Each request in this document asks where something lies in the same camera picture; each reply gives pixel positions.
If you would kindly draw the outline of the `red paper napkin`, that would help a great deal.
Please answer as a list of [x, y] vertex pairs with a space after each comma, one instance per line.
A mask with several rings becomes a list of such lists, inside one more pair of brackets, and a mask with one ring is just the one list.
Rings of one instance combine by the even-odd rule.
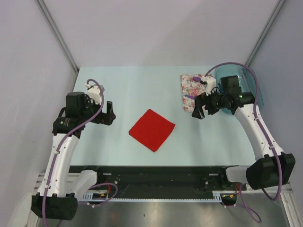
[[175, 126], [152, 109], [148, 109], [128, 133], [149, 150], [156, 152], [170, 136]]

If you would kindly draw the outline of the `iridescent knife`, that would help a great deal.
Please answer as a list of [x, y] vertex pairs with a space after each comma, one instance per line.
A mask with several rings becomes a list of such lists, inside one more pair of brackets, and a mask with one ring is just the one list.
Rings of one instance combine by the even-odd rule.
[[190, 98], [190, 99], [195, 99], [195, 96], [185, 95], [185, 97]]

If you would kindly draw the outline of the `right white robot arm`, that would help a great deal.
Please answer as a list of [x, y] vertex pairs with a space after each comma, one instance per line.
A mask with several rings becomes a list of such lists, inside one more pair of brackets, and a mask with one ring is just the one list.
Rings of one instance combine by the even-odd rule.
[[204, 119], [204, 110], [208, 115], [221, 109], [230, 110], [243, 127], [256, 160], [251, 166], [226, 168], [225, 174], [218, 178], [219, 186], [229, 190], [235, 183], [244, 183], [258, 190], [287, 184], [295, 158], [285, 153], [272, 137], [255, 104], [255, 95], [242, 91], [237, 76], [221, 78], [220, 87], [216, 87], [213, 77], [194, 77], [193, 80], [202, 84], [205, 91], [195, 97], [192, 117]]

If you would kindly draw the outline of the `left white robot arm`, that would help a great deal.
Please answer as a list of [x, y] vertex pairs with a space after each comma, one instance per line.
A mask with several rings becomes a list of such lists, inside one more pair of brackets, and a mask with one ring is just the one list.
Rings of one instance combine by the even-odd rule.
[[48, 219], [72, 220], [79, 199], [91, 189], [105, 187], [108, 183], [98, 167], [86, 167], [80, 175], [67, 184], [71, 158], [87, 123], [111, 125], [116, 116], [112, 102], [104, 102], [103, 92], [70, 92], [53, 122], [53, 144], [42, 182], [32, 196], [31, 210], [46, 223]]

